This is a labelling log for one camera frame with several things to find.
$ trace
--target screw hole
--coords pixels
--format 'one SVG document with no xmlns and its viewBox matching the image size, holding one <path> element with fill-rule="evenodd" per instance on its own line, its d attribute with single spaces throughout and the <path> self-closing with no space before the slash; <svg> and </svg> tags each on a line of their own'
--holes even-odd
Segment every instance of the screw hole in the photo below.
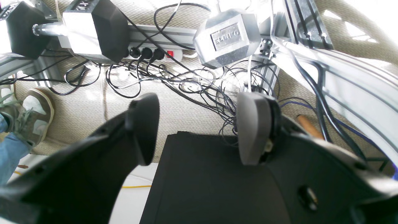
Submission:
<svg viewBox="0 0 398 224">
<path fill-rule="evenodd" d="M 40 166 L 35 170 L 35 174 L 40 174 L 45 170 L 44 166 Z"/>
<path fill-rule="evenodd" d="M 360 170 L 366 170 L 366 165 L 360 162 L 355 162 L 354 166 Z"/>
</svg>

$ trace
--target foot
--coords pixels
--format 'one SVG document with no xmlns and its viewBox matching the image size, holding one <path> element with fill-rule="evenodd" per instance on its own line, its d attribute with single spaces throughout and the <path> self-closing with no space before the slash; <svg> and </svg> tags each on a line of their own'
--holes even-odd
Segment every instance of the foot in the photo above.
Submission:
<svg viewBox="0 0 398 224">
<path fill-rule="evenodd" d="M 8 124 L 8 128 L 4 132 L 14 131 L 15 120 L 19 116 L 19 109 L 21 105 L 15 98 L 14 91 L 15 86 L 13 84 L 0 86 L 0 114 L 4 117 Z"/>
<path fill-rule="evenodd" d="M 33 148 L 46 137 L 53 118 L 54 104 L 51 97 L 32 88 L 23 101 L 14 133 Z"/>
</svg>

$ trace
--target jeans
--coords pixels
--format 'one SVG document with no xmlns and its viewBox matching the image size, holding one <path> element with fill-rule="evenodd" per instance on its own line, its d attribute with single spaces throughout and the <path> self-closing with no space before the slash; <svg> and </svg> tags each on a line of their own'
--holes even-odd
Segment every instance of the jeans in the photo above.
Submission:
<svg viewBox="0 0 398 224">
<path fill-rule="evenodd" d="M 0 132 L 7 130 L 8 124 L 0 114 Z M 9 133 L 0 143 L 0 185 L 10 179 L 17 168 L 20 159 L 29 154 L 30 148 L 26 143 L 17 138 L 14 133 Z"/>
</svg>

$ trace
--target plug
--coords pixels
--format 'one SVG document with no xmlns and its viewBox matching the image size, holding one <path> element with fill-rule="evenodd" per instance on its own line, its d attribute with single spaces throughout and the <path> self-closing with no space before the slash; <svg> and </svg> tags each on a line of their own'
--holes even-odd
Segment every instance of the plug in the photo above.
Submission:
<svg viewBox="0 0 398 224">
<path fill-rule="evenodd" d="M 141 58 L 142 59 L 151 59 L 152 55 L 153 55 L 152 50 L 146 47 L 146 48 L 142 49 L 140 59 Z"/>
<path fill-rule="evenodd" d="M 129 53 L 133 58 L 139 58 L 141 56 L 141 51 L 137 47 L 132 47 Z"/>
<path fill-rule="evenodd" d="M 162 50 L 160 50 L 159 48 L 157 48 L 154 52 L 153 52 L 153 59 L 155 60 L 162 60 L 164 58 L 164 53 Z"/>
</svg>

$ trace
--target shoe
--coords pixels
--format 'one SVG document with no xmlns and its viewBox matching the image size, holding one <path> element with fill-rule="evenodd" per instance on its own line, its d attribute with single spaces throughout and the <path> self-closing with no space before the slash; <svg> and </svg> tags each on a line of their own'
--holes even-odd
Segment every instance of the shoe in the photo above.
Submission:
<svg viewBox="0 0 398 224">
<path fill-rule="evenodd" d="M 50 96 L 37 88 L 30 89 L 16 120 L 15 135 L 34 148 L 46 137 L 54 112 Z"/>
<path fill-rule="evenodd" d="M 8 128 L 5 132 L 13 132 L 15 120 L 19 116 L 20 101 L 15 98 L 15 86 L 0 86 L 0 114 L 6 119 Z"/>
</svg>

